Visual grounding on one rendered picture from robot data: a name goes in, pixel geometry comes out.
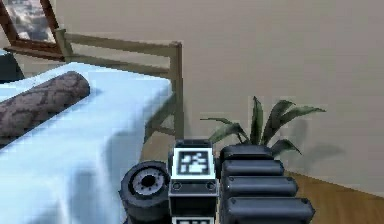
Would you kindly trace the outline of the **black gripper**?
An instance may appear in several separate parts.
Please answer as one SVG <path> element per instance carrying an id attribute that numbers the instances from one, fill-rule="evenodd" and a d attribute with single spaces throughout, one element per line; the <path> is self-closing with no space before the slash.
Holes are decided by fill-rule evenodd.
<path id="1" fill-rule="evenodd" d="M 121 180 L 119 196 L 126 212 L 123 224 L 170 224 L 170 177 L 162 161 L 133 166 Z"/>

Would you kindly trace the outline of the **green house plant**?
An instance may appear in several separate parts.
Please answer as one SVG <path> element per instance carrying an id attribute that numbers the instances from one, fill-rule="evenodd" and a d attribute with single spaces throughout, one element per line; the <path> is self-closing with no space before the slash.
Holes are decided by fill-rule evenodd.
<path id="1" fill-rule="evenodd" d="M 264 121 L 263 106 L 256 96 L 253 97 L 251 131 L 247 134 L 238 122 L 223 117 L 204 118 L 204 121 L 222 122 L 208 138 L 213 144 L 235 135 L 242 145 L 267 146 L 276 133 L 292 120 L 313 113 L 322 113 L 325 109 L 314 106 L 297 106 L 289 100 L 279 100 L 271 109 L 267 121 Z"/>

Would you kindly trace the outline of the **dark teal pillow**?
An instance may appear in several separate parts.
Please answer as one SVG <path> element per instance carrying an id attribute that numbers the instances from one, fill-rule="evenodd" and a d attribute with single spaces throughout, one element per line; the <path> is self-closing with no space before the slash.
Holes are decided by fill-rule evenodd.
<path id="1" fill-rule="evenodd" d="M 0 49 L 0 84 L 24 79 L 24 74 L 11 52 Z"/>

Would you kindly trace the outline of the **brown patterned bolster pillow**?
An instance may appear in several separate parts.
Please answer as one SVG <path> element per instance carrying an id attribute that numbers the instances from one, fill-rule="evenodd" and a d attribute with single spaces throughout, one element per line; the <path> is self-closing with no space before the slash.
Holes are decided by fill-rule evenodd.
<path id="1" fill-rule="evenodd" d="M 69 71 L 0 102 L 0 143 L 22 136 L 90 94 L 90 84 Z"/>

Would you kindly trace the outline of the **brown framed window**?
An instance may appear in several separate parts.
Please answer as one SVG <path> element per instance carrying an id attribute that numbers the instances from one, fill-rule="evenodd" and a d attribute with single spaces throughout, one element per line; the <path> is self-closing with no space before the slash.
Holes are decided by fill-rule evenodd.
<path id="1" fill-rule="evenodd" d="M 50 0 L 0 0 L 0 26 L 6 51 L 63 61 L 54 31 L 59 27 Z"/>

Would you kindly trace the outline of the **pale blue wooden bed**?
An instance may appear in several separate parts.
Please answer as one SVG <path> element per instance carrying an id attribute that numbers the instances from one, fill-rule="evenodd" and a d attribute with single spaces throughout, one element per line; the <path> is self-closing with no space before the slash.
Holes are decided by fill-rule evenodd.
<path id="1" fill-rule="evenodd" d="M 65 72 L 90 94 L 0 150 L 0 224 L 123 224 L 118 190 L 163 121 L 184 134 L 182 44 L 123 41 L 64 29 L 65 64 L 0 85 L 0 99 Z"/>

